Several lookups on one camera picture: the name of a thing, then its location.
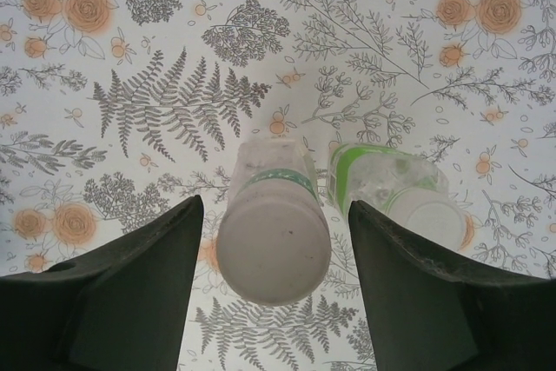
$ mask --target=translucent plastic bottle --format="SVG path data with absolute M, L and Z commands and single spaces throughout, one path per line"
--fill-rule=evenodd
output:
M 458 250 L 466 219 L 448 198 L 448 180 L 420 156 L 369 144 L 345 144 L 331 155 L 328 195 L 347 217 L 362 200 L 406 229 Z
M 244 299 L 289 304 L 321 283 L 331 245 L 316 181 L 313 160 L 296 140 L 241 145 L 216 257 L 222 276 Z

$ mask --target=patterned surface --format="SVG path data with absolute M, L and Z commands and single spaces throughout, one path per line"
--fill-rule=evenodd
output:
M 556 269 L 556 0 L 0 0 L 0 274 L 39 272 L 183 197 L 207 205 L 180 370 L 371 370 L 348 235 L 321 288 L 238 299 L 215 260 L 239 143 L 422 154 L 462 253 Z

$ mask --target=plastic bottle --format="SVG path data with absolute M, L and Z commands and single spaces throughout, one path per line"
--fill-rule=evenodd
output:
M 240 146 L 216 239 L 222 276 L 242 298 L 280 306 L 310 295 L 328 271 L 331 244 L 316 171 L 296 140 Z
M 448 180 L 431 162 L 395 149 L 345 144 L 330 158 L 328 196 L 347 217 L 362 200 L 406 229 L 457 251 L 466 219 L 448 198 Z

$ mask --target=floral tablecloth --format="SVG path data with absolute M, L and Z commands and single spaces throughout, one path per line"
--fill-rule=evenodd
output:
M 421 154 L 462 254 L 556 271 L 556 0 L 0 0 L 0 274 L 41 272 L 202 194 L 185 370 L 371 370 L 328 150 Z M 302 140 L 333 260 L 285 308 L 239 299 L 215 236 L 239 144 Z

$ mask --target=bottle cap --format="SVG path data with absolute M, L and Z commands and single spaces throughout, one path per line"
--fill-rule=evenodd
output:
M 463 212 L 441 193 L 427 189 L 402 190 L 391 201 L 387 216 L 412 232 L 457 251 L 466 233 Z
M 331 252 L 319 203 L 285 180 L 243 190 L 228 208 L 216 239 L 224 280 L 242 298 L 268 306 L 310 295 L 328 271 Z

